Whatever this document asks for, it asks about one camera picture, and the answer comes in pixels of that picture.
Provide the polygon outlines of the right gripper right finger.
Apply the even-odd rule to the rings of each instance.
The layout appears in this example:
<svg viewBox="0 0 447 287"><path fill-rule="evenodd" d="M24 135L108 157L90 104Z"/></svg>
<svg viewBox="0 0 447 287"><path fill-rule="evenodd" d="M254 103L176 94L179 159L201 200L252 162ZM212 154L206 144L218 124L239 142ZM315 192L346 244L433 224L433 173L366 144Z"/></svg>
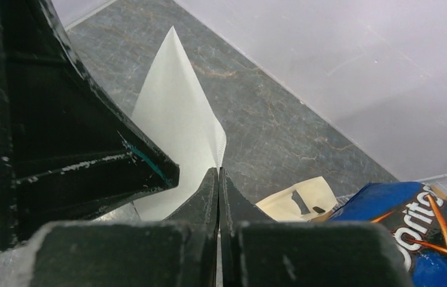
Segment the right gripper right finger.
<svg viewBox="0 0 447 287"><path fill-rule="evenodd" d="M363 221L276 222L219 174L224 286L412 286L390 234Z"/></svg>

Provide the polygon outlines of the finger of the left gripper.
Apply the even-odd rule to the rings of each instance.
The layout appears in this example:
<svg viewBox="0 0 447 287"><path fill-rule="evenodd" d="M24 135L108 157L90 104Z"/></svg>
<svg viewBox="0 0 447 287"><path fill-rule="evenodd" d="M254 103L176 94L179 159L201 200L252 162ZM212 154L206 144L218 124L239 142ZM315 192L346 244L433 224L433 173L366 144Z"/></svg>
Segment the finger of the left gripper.
<svg viewBox="0 0 447 287"><path fill-rule="evenodd" d="M51 1L0 1L0 252L179 178L94 80Z"/></svg>

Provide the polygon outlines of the white paper coffee filter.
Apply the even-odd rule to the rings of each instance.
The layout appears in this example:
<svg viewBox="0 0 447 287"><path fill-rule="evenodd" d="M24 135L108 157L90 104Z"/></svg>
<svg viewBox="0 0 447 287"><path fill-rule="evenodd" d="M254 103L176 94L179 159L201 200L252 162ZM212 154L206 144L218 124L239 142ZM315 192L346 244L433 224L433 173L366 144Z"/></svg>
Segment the white paper coffee filter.
<svg viewBox="0 0 447 287"><path fill-rule="evenodd" d="M175 28L152 62L131 119L180 167L177 187L134 202L141 219L162 220L197 191L208 169L221 167L227 143Z"/></svg>

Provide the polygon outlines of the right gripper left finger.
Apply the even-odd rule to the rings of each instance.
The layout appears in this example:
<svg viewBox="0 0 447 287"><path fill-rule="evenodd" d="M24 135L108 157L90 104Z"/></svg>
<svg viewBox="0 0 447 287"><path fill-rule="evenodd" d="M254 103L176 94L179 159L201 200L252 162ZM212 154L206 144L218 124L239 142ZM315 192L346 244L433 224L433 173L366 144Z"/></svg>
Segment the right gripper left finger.
<svg viewBox="0 0 447 287"><path fill-rule="evenodd" d="M218 170L155 222L60 222L34 237L30 286L215 286Z"/></svg>

